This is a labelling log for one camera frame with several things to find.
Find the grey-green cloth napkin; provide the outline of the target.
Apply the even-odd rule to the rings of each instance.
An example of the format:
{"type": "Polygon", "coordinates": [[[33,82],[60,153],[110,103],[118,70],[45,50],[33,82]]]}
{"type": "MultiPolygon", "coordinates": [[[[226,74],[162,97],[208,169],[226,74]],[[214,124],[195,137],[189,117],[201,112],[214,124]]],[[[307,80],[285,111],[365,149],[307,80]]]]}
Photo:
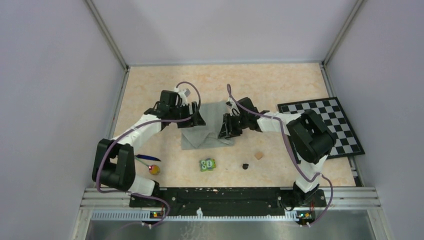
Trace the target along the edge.
{"type": "Polygon", "coordinates": [[[224,114],[227,112],[228,107],[224,101],[203,103],[199,113],[205,121],[205,125],[183,128],[181,130],[181,149],[198,150],[233,146],[234,139],[218,138],[224,114]]]}

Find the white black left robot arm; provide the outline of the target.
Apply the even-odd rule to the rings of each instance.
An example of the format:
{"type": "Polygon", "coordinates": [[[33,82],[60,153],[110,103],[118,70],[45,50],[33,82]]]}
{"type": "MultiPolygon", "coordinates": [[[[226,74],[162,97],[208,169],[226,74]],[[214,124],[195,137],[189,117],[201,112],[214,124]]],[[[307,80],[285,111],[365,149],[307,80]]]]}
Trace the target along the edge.
{"type": "Polygon", "coordinates": [[[141,194],[141,200],[149,207],[160,202],[156,183],[136,174],[135,151],[153,135],[171,123],[179,129],[204,126],[198,102],[188,102],[190,91],[186,89],[163,90],[155,105],[121,135],[102,139],[97,144],[92,170],[92,180],[98,187],[107,186],[111,191],[141,194]]]}

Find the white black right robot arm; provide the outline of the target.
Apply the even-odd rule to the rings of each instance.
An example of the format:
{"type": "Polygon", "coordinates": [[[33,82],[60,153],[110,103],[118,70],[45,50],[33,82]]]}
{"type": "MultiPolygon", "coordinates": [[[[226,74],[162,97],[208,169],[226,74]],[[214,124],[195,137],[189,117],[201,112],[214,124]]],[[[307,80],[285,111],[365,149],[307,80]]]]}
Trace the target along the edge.
{"type": "Polygon", "coordinates": [[[311,109],[286,114],[264,110],[259,112],[248,97],[226,103],[230,113],[223,116],[220,139],[238,137],[244,129],[279,133],[299,176],[293,184],[293,200],[307,206],[318,189],[324,162],[336,143],[335,135],[324,120],[311,109]]]}

